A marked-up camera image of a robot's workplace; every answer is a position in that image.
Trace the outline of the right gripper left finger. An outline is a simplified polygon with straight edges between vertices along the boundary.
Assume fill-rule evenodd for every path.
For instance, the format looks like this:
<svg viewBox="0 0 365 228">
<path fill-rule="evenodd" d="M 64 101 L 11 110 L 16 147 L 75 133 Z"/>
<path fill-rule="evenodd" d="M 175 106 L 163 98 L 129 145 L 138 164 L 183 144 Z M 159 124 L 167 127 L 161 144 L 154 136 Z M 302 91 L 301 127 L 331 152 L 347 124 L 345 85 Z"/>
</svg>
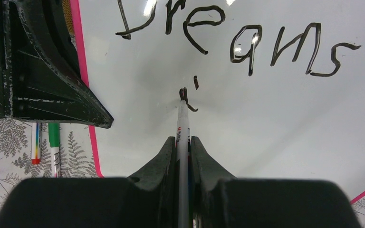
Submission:
<svg viewBox="0 0 365 228">
<path fill-rule="evenodd" d="M 8 195 L 0 228 L 174 228 L 175 138 L 128 177 L 29 178 Z"/>
</svg>

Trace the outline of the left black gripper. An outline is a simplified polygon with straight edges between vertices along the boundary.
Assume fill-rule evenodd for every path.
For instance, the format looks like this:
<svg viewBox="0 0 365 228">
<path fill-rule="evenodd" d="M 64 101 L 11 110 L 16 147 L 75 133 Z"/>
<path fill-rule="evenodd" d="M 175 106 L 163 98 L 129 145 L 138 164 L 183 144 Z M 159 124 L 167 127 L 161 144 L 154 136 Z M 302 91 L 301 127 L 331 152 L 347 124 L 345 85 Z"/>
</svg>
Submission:
<svg viewBox="0 0 365 228">
<path fill-rule="evenodd" d="M 110 128 L 81 78 L 61 0 L 0 0 L 0 118 Z"/>
</svg>

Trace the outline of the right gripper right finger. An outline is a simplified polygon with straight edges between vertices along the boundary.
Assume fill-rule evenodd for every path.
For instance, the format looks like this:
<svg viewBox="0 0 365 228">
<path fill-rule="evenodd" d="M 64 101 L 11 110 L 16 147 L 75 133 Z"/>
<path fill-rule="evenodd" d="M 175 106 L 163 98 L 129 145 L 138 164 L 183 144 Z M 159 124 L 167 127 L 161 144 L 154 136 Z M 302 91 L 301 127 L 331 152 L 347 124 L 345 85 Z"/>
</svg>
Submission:
<svg viewBox="0 0 365 228">
<path fill-rule="evenodd" d="M 358 228 L 342 190 L 325 180 L 236 178 L 191 139 L 202 228 Z"/>
</svg>

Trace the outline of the black capped marker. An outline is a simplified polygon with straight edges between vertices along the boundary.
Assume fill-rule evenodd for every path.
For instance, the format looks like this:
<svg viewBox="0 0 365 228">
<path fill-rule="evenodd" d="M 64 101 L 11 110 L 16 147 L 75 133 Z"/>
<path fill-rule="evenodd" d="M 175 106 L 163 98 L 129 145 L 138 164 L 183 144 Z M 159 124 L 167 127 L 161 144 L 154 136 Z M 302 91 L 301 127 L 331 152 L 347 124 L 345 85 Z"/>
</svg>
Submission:
<svg viewBox="0 0 365 228">
<path fill-rule="evenodd" d="M 178 185 L 178 227 L 190 228 L 192 219 L 189 213 L 189 119 L 188 107 L 180 101 L 177 120 L 176 152 L 179 164 Z"/>
</svg>

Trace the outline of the pink framed whiteboard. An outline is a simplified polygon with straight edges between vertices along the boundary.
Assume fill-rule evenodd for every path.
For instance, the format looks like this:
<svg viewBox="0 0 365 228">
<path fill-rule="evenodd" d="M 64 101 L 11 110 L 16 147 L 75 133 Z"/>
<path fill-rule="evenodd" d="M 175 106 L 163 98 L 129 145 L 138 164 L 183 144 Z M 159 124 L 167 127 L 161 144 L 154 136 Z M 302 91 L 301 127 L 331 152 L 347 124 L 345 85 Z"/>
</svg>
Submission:
<svg viewBox="0 0 365 228">
<path fill-rule="evenodd" d="M 323 179 L 365 195 L 365 0 L 73 0 L 100 177 L 191 134 L 237 177 Z"/>
</svg>

